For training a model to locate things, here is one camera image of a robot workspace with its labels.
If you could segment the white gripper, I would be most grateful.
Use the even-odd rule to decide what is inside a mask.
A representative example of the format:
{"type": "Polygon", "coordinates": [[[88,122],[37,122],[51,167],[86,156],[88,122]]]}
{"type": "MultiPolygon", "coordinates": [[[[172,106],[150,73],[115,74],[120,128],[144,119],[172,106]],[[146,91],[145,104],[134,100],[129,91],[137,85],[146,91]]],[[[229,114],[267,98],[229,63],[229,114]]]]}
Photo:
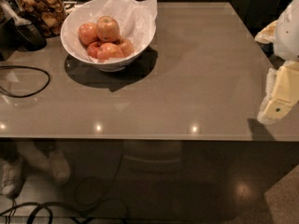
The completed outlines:
{"type": "Polygon", "coordinates": [[[254,40],[273,41],[274,53],[286,62],[278,70],[270,68],[266,77],[265,97],[257,120],[270,125],[284,119],[299,102],[299,0],[292,0],[277,21],[265,26],[254,40]]]}

